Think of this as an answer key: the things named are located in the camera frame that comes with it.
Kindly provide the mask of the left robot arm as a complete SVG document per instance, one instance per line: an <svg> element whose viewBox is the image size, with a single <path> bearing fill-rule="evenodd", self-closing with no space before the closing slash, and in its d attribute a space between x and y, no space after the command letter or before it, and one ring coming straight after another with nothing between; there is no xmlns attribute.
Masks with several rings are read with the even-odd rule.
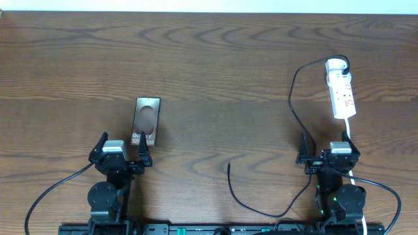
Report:
<svg viewBox="0 0 418 235"><path fill-rule="evenodd" d="M88 193L91 218L88 234L140 234L138 223L127 218L127 206L131 182L136 175L143 174L146 167L153 165L145 133L140 134L138 160L126 159L124 141L109 140L104 132L89 154L89 162L106 176L105 181L96 183Z"/></svg>

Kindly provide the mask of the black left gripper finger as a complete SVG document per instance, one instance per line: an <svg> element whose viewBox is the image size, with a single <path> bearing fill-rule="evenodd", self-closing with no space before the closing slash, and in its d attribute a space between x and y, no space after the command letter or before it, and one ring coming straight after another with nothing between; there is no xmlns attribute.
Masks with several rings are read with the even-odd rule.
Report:
<svg viewBox="0 0 418 235"><path fill-rule="evenodd" d="M96 143L95 147L92 149L92 156L93 157L97 157L97 156L99 156L99 155L102 154L102 152L103 152L103 146L104 146L104 144L105 144L105 142L107 140L108 140L108 133L107 132L104 132L101 135L98 143Z"/></svg>
<svg viewBox="0 0 418 235"><path fill-rule="evenodd" d="M138 145L138 157L144 163L151 163L151 155L145 140L141 140Z"/></svg>

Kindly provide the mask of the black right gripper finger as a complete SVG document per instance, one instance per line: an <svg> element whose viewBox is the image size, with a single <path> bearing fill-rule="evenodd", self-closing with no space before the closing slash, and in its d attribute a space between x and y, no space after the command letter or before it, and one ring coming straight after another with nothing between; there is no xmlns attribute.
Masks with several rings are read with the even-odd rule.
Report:
<svg viewBox="0 0 418 235"><path fill-rule="evenodd" d="M342 132L342 141L343 141L343 142L347 142L347 143L349 144L349 146L350 146L350 148L351 148L352 150L354 150L354 149L355 149L355 146L354 146L354 144L352 143L352 141L351 141L350 137L348 137L348 134L347 134L347 132L346 132L346 131L343 131L343 132Z"/></svg>
<svg viewBox="0 0 418 235"><path fill-rule="evenodd" d="M306 140L305 133L302 133L301 135L301 141L300 141L300 147L298 149L298 156L299 157L308 157L309 156L309 147Z"/></svg>

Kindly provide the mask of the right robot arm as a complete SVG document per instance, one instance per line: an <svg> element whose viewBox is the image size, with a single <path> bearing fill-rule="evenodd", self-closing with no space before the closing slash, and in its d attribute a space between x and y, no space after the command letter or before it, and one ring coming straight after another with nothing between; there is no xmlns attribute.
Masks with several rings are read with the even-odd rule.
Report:
<svg viewBox="0 0 418 235"><path fill-rule="evenodd" d="M368 234L363 213L366 191L353 182L343 182L360 155L346 132L342 133L341 141L331 142L330 148L319 156L310 153L306 135L302 135L297 163L304 165L307 175L317 176L315 203L324 218L317 224L320 232L336 232L341 228L342 234Z"/></svg>

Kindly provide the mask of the bronze Galaxy smartphone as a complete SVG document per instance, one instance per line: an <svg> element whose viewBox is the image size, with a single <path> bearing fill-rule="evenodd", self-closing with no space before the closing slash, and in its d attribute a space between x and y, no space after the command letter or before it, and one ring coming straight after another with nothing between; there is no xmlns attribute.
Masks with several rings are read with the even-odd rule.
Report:
<svg viewBox="0 0 418 235"><path fill-rule="evenodd" d="M142 132L145 134L147 146L156 146L160 109L160 97L137 98L131 133L132 146L139 145Z"/></svg>

